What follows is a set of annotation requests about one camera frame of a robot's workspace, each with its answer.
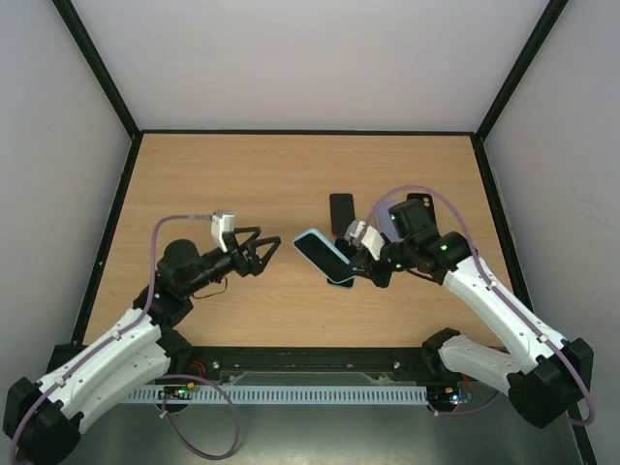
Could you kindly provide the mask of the purple smartphone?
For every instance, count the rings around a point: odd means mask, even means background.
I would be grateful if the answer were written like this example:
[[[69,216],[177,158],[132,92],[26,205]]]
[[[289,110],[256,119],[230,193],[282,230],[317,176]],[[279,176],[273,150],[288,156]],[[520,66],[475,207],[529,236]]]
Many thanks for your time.
[[[344,236],[356,219],[354,196],[351,193],[330,194],[329,210],[331,233],[335,237]]]

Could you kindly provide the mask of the lavender phone case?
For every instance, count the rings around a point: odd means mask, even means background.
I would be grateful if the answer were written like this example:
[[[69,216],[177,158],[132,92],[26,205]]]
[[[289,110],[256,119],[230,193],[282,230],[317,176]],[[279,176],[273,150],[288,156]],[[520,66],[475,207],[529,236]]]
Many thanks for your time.
[[[397,204],[399,204],[399,201],[395,199],[383,200],[378,204],[375,214],[378,231],[384,234],[389,242],[401,240],[389,213],[389,209]]]

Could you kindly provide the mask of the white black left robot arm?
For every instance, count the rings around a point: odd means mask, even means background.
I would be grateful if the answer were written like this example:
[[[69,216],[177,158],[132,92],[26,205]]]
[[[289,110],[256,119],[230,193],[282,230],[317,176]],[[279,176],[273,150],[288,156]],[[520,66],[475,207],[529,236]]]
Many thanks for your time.
[[[234,272],[260,275],[281,244],[258,227],[227,227],[201,254],[177,239],[151,258],[148,286],[99,339],[36,382],[21,378],[7,394],[3,431],[13,464],[59,464],[81,437],[128,394],[179,377],[192,351],[176,330],[194,294]]]

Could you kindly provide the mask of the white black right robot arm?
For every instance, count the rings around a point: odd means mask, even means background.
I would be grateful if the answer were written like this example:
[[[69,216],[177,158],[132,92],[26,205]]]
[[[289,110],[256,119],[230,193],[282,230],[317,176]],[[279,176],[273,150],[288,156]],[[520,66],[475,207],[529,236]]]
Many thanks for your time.
[[[429,377],[441,380],[451,372],[472,377],[506,395],[538,428],[586,397],[594,359],[587,342],[569,340],[544,323],[495,277],[465,236],[440,234],[421,201],[398,203],[388,215],[396,242],[362,220],[348,227],[345,238],[357,249],[355,274],[385,288],[395,272],[425,273],[465,302],[504,346],[491,349],[445,328],[422,345]]]

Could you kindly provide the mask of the black phone case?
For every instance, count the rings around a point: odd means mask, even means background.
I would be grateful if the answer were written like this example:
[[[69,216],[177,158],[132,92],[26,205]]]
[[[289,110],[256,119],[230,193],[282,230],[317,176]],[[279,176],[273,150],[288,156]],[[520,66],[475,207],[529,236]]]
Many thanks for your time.
[[[417,200],[417,201],[420,201],[422,203],[422,205],[424,206],[424,209],[425,209],[427,215],[429,216],[429,218],[433,222],[436,221],[434,201],[433,201],[433,198],[429,194],[409,193],[407,195],[407,200]]]

